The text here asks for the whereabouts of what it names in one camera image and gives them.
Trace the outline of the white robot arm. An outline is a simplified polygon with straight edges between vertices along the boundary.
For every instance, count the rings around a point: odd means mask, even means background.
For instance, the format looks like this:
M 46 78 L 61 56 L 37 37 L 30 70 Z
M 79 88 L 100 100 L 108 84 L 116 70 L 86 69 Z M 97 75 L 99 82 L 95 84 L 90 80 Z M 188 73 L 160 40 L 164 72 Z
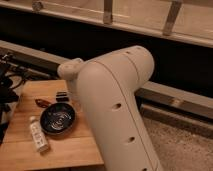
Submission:
M 82 107 L 106 171 L 163 171 L 135 99 L 153 70 L 153 57 L 141 46 L 76 58 L 57 69 Z

